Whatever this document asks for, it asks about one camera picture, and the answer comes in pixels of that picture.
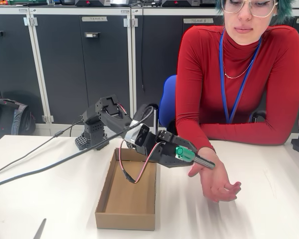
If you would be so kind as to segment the person's right hand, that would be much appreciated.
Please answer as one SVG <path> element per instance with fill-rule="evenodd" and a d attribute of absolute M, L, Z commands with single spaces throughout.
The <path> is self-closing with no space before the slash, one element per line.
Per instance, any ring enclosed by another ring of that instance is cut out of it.
<path fill-rule="evenodd" d="M 199 174 L 203 196 L 215 203 L 237 199 L 237 194 L 241 190 L 241 183 L 230 183 L 225 166 L 216 152 L 211 148 L 203 147 L 198 151 L 198 155 L 215 164 L 211 170 L 194 163 L 188 173 L 189 177 Z"/>

